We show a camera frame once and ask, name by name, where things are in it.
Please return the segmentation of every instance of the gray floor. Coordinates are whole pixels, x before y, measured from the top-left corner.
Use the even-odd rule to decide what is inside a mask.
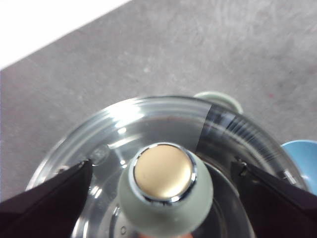
[[[235,97],[279,143],[317,139],[317,1],[136,0],[4,69],[1,199],[90,114],[204,90]]]

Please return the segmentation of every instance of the chrome ring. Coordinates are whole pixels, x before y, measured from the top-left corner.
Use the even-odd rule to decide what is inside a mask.
[[[190,183],[188,185],[188,187],[186,188],[186,190],[184,192],[182,192],[181,194],[178,194],[176,196],[173,196],[169,199],[157,199],[154,198],[152,196],[147,195],[146,193],[144,193],[139,186],[137,185],[136,181],[135,181],[135,177],[134,177],[134,169],[135,166],[138,162],[138,159],[140,158],[140,156],[148,149],[154,148],[158,145],[170,145],[173,147],[176,147],[177,149],[181,150],[182,152],[184,152],[188,158],[190,159],[191,163],[192,163],[192,175],[190,178]],[[149,145],[147,147],[144,147],[143,149],[141,149],[136,156],[132,159],[131,161],[131,165],[129,167],[129,171],[128,171],[128,178],[129,178],[129,183],[131,186],[131,189],[133,191],[133,193],[142,201],[146,202],[146,203],[150,203],[151,205],[157,205],[157,206],[164,206],[164,205],[176,205],[177,202],[185,199],[187,197],[187,195],[191,192],[194,184],[197,181],[197,165],[195,162],[195,159],[193,158],[193,156],[191,155],[191,153],[189,153],[184,147],[181,147],[177,144],[174,143],[169,143],[169,142],[159,142],[159,143],[155,143],[152,145]]]

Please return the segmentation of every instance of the lid knob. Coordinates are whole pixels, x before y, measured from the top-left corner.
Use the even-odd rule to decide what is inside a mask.
[[[134,166],[134,179],[144,194],[154,200],[181,196],[192,182],[194,165],[180,148],[157,145],[146,149]]]

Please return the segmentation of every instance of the blue bowl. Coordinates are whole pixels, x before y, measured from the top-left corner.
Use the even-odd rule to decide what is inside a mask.
[[[317,141],[294,140],[282,147],[301,172],[310,192],[317,195]]]

